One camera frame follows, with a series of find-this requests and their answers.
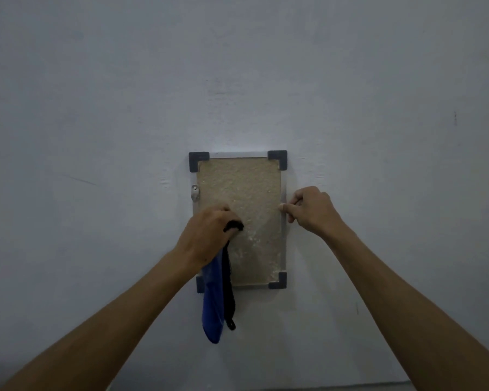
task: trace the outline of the framed board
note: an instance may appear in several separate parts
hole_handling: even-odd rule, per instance
[[[190,152],[193,212],[228,203],[244,230],[228,246],[235,288],[286,288],[286,202],[288,154],[267,152]],[[199,293],[204,292],[197,276]]]

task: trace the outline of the person's left hand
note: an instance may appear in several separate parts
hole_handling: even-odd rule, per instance
[[[226,224],[232,220],[241,222],[241,218],[227,204],[207,207],[190,218],[174,250],[197,273],[238,232],[237,229],[223,232]]]

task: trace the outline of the painted wall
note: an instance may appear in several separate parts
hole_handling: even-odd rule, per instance
[[[190,150],[268,149],[489,348],[489,0],[0,0],[0,375],[172,248]],[[406,379],[297,226],[287,268],[218,346],[189,282],[114,389]]]

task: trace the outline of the dark mark on wall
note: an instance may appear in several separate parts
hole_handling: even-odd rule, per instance
[[[62,174],[62,177],[66,177],[66,178],[70,178],[71,180],[74,180],[74,181],[79,181],[79,182],[84,182],[86,184],[91,184],[91,185],[94,185],[95,187],[98,186],[98,184],[95,184],[93,182],[90,182],[90,181],[85,181],[85,180],[80,180],[79,178],[74,178],[74,177],[71,177],[71,176],[68,176],[66,174]]]

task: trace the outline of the person's left arm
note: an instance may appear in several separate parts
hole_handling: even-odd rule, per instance
[[[237,232],[228,206],[192,217],[176,247],[126,292],[29,362],[6,390],[105,390],[161,310]]]

